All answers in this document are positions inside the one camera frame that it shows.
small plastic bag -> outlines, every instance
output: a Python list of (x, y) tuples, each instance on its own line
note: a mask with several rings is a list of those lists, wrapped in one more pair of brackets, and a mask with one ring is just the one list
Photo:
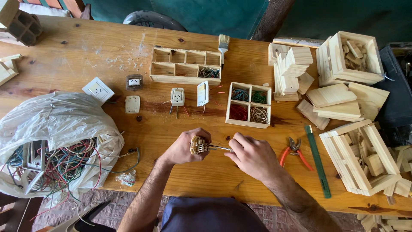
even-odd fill
[(136, 170), (118, 175), (116, 181), (120, 182), (122, 185), (132, 187), (136, 182)]

wooden box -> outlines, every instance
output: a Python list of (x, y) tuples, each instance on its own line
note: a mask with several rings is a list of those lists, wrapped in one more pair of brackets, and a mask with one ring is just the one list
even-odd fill
[[(346, 124), (319, 136), (347, 191), (372, 196), (402, 179), (393, 157), (370, 119)], [(358, 148), (360, 154), (355, 155), (354, 151)], [(375, 152), (383, 164), (384, 172), (368, 178), (369, 173), (364, 172), (357, 157), (365, 159), (365, 156)]]
[[(150, 78), (154, 82), (191, 85), (208, 80), (209, 85), (219, 85), (222, 80), (220, 55), (220, 52), (155, 47)], [(218, 69), (218, 78), (200, 77), (203, 69)]]
[[(370, 72), (348, 69), (345, 66), (341, 38), (353, 40), (365, 46), (366, 64)], [(384, 71), (375, 37), (339, 31), (329, 37), (317, 50), (316, 59), (319, 73), (319, 86), (338, 83), (359, 82), (373, 85), (384, 79)]]
[[(232, 99), (232, 93), (235, 89), (245, 89), (248, 91), (249, 99), (247, 101), (239, 101)], [(256, 103), (252, 101), (252, 95), (255, 91), (265, 91), (266, 92), (266, 104)], [(226, 110), (226, 123), (235, 124), (235, 125), (245, 125), (257, 128), (267, 128), (270, 125), (270, 115), (271, 115), (271, 101), (272, 101), (272, 88), (259, 85), (249, 85), (243, 83), (232, 82), (229, 89), (229, 98), (227, 101), (227, 110)], [(246, 120), (236, 120), (232, 119), (230, 115), (231, 105), (240, 105), (245, 108), (247, 111)], [(267, 113), (267, 120), (262, 123), (254, 122), (253, 117), (251, 116), (251, 111), (253, 107), (265, 110)]]

brush bristles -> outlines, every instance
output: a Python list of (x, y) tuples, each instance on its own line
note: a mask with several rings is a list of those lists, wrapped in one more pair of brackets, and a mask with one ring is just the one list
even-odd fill
[(219, 35), (219, 43), (229, 43), (230, 36)]

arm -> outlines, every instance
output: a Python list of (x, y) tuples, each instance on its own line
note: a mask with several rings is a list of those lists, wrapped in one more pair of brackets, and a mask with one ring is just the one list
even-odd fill
[(157, 159), (148, 178), (124, 214), (117, 231), (153, 231), (163, 190), (173, 166), (180, 163), (202, 161), (209, 154), (209, 152), (196, 155), (190, 153), (190, 142), (195, 135), (203, 137), (206, 142), (211, 142), (210, 133), (202, 128), (183, 132)]
[(236, 133), (229, 146), (234, 153), (226, 152), (225, 156), (266, 185), (298, 226), (308, 231), (341, 231), (326, 210), (279, 165), (267, 141)]

green ruler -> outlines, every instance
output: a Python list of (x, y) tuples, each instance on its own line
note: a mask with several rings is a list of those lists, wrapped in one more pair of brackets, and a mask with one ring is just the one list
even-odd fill
[(323, 165), (321, 161), (321, 156), (319, 155), (318, 146), (316, 146), (315, 137), (313, 136), (312, 127), (309, 125), (305, 126), (306, 135), (308, 136), (310, 149), (312, 150), (313, 160), (315, 161), (316, 170), (318, 171), (319, 179), (321, 180), (323, 195), (325, 198), (331, 198), (328, 180), (326, 179), (325, 171), (323, 170)]

